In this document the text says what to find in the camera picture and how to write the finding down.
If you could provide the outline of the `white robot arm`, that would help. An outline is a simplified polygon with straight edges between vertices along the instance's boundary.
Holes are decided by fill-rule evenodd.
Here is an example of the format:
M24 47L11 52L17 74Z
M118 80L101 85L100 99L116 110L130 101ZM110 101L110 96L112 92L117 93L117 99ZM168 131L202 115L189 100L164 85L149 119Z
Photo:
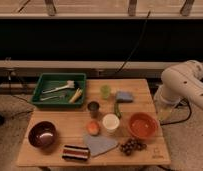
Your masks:
M166 120L183 99L203 110L203 65L189 60L166 68L153 100L160 121Z

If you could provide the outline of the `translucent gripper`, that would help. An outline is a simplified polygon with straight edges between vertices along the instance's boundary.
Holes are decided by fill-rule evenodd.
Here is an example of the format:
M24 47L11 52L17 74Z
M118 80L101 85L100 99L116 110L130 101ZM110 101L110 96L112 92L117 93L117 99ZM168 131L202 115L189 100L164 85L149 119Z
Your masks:
M159 121L164 121L180 102L180 96L166 87L159 87L153 97L153 101Z

